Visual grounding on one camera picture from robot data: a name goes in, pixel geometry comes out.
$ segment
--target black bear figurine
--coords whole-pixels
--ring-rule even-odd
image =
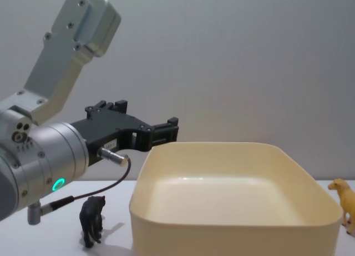
[[[89,197],[83,203],[79,218],[84,232],[85,247],[87,248],[91,248],[94,245],[94,243],[90,240],[90,237],[97,243],[101,243],[101,212],[105,204],[105,196]]]

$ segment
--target black cable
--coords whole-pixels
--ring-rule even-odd
[[[101,192],[104,192],[110,188],[113,188],[114,186],[118,185],[119,183],[121,183],[126,177],[127,175],[129,174],[129,171],[131,170],[131,165],[132,165],[132,162],[131,162],[131,159],[128,158],[127,160],[127,163],[128,163],[128,166],[127,166],[127,170],[126,172],[123,174],[123,176],[117,180],[115,183],[105,187],[105,188],[102,188],[102,189],[99,189],[99,190],[96,190],[96,191],[93,191],[93,192],[90,192],[90,193],[86,193],[86,194],[83,194],[83,195],[79,195],[77,197],[73,197],[73,196],[68,196],[68,197],[65,197],[63,199],[60,199],[60,200],[56,200],[55,202],[50,202],[48,205],[50,205],[52,207],[52,211],[55,211],[77,199],[82,199],[82,198],[86,198],[86,197],[89,197],[89,196],[92,196],[92,195],[96,195],[96,194],[99,194]]]

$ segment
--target green led ring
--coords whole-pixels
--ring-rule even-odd
[[[57,191],[58,189],[60,189],[62,186],[64,186],[65,184],[65,179],[59,178],[57,181],[55,181],[55,183],[52,186],[52,191]]]

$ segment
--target white table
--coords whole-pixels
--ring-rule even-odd
[[[111,184],[111,181],[73,182],[61,190],[43,198],[42,204],[68,195],[78,195]],[[329,181],[319,181],[327,189]],[[349,182],[355,189],[355,180]],[[85,199],[77,200],[62,209],[42,217],[36,226],[27,224],[27,210],[24,209],[0,222],[0,255],[3,256],[132,256],[132,236],[128,204],[135,181],[124,181],[104,193],[106,206],[103,210],[102,243],[95,243],[85,249],[79,212]],[[338,201],[338,195],[329,191]],[[355,254],[355,237],[340,229],[336,256]]]

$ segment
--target cable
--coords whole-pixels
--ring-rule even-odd
[[[101,192],[104,192],[110,188],[113,188],[114,186],[118,185],[119,183],[121,183],[126,177],[127,175],[129,174],[129,171],[131,170],[131,165],[132,165],[132,162],[131,162],[131,159],[130,158],[127,158],[127,170],[126,172],[123,174],[123,176],[118,179],[115,183],[105,187],[105,188],[102,188],[102,189],[99,189],[99,190],[96,190],[96,191],[93,191],[93,192],[90,192],[90,193],[86,193],[86,194],[83,194],[83,195],[79,195],[79,196],[76,196],[76,197],[73,197],[73,196],[68,196],[68,197],[65,197],[63,199],[59,199],[59,200],[56,200],[54,202],[50,202],[46,205],[44,205],[41,210],[42,210],[42,215],[45,215],[47,213],[50,213],[50,212],[53,212],[77,199],[82,199],[82,198],[86,198],[86,197],[90,197],[92,195],[96,195],[96,194],[99,194]]]

